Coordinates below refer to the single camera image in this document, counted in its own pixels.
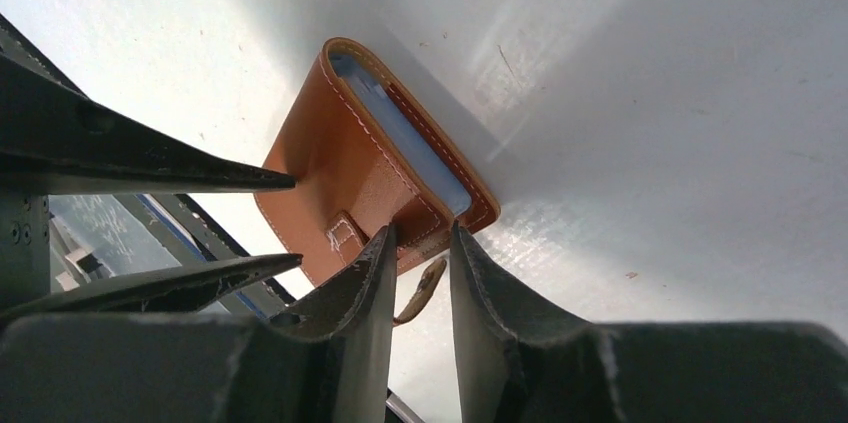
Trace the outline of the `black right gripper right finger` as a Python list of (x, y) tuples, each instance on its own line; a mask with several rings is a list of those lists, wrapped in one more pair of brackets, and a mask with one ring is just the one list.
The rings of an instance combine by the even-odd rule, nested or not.
[(847, 347), (804, 322), (592, 323), (460, 225), (450, 283), (466, 422), (843, 422)]

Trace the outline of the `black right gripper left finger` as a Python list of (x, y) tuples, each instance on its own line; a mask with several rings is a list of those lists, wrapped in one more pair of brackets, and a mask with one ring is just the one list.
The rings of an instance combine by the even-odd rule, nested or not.
[(5, 422), (380, 422), (396, 231), (263, 320), (61, 312), (1, 326)]

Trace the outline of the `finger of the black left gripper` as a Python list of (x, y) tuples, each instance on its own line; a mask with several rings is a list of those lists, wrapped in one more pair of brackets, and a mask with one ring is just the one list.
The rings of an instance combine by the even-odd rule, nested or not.
[(195, 312), (301, 263), (300, 254), (272, 254), (116, 276), (7, 309), (1, 326), (43, 313)]
[(253, 193), (284, 173), (226, 160), (121, 115), (1, 21), (1, 187), (41, 195)]

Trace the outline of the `brown leather card holder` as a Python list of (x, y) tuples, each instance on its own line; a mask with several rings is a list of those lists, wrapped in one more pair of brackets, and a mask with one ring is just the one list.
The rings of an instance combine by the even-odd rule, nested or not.
[(259, 193), (258, 209), (319, 286), (351, 264), (385, 225), (397, 269), (422, 266), (396, 325), (429, 303), (445, 271), (450, 229), (493, 224), (500, 206), (463, 153), (390, 69), (362, 44), (327, 40), (265, 159), (294, 177)]

